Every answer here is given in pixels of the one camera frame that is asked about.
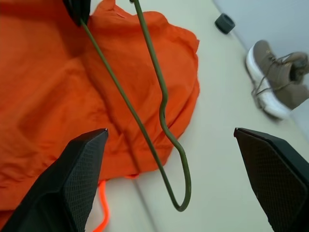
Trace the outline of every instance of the white shoe sole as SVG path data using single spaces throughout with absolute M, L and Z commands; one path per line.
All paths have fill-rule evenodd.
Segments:
M 264 74 L 260 70 L 259 66 L 256 64 L 254 55 L 253 55 L 253 47 L 250 48 L 247 57 L 246 57 L 246 66 L 248 69 L 248 72 L 253 80 L 253 83 L 256 87 L 260 84 L 262 81 Z M 270 88 L 270 84 L 268 80 L 265 78 L 261 84 L 261 87 L 259 91 Z M 267 113 L 270 115 L 280 118 L 280 119 L 285 119 L 289 117 L 291 113 L 291 109 L 286 107 L 284 104 L 282 104 L 275 96 L 273 91 L 271 90 L 266 90 L 265 92 L 259 94 L 257 96 L 259 103 L 261 104 L 263 110 L 265 110 Z

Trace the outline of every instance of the black object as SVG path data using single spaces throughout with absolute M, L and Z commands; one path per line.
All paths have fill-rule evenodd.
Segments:
M 251 187 L 275 232 L 309 232 L 309 164 L 285 140 L 235 129 Z
M 90 2 L 91 0 L 63 0 L 71 19 L 78 27 L 81 25 L 81 19 L 86 24 L 88 22 Z
M 226 14 L 221 14 L 214 23 L 223 34 L 228 34 L 235 27 L 233 20 Z
M 96 194 L 106 129 L 70 141 L 35 181 L 2 232 L 84 232 Z

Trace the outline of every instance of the white wall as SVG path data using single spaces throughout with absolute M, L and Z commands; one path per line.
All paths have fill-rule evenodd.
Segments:
M 308 0 L 214 0 L 236 23 L 234 33 L 249 49 L 266 39 L 278 57 L 294 51 L 309 54 Z M 305 78 L 309 86 L 309 76 Z M 309 100 L 292 117 L 309 140 Z

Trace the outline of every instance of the sneaker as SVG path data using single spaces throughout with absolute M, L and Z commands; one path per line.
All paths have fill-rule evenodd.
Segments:
M 276 58 L 267 41 L 258 41 L 248 52 L 246 66 L 253 82 L 252 96 L 260 108 L 279 118 L 309 98 L 303 85 L 309 72 L 308 56 L 294 52 Z

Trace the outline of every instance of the white table surface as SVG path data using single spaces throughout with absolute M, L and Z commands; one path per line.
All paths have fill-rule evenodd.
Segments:
M 129 0 L 116 3 L 135 13 Z M 111 220 L 105 231 L 272 232 L 251 189 L 233 137 L 234 128 L 283 138 L 306 160 L 309 160 L 309 144 L 292 120 L 275 122 L 255 107 L 244 68 L 246 51 L 236 37 L 223 35 L 214 26 L 220 13 L 211 0 L 140 0 L 140 3 L 143 11 L 163 13 L 170 23 L 191 30 L 200 40 L 200 95 L 191 123 L 180 138 L 191 171 L 192 199 L 183 213 L 177 212 L 159 172 L 142 174 L 135 181 L 111 180 L 106 186 Z M 165 170 L 178 201 L 182 201 L 184 179 L 176 150 Z

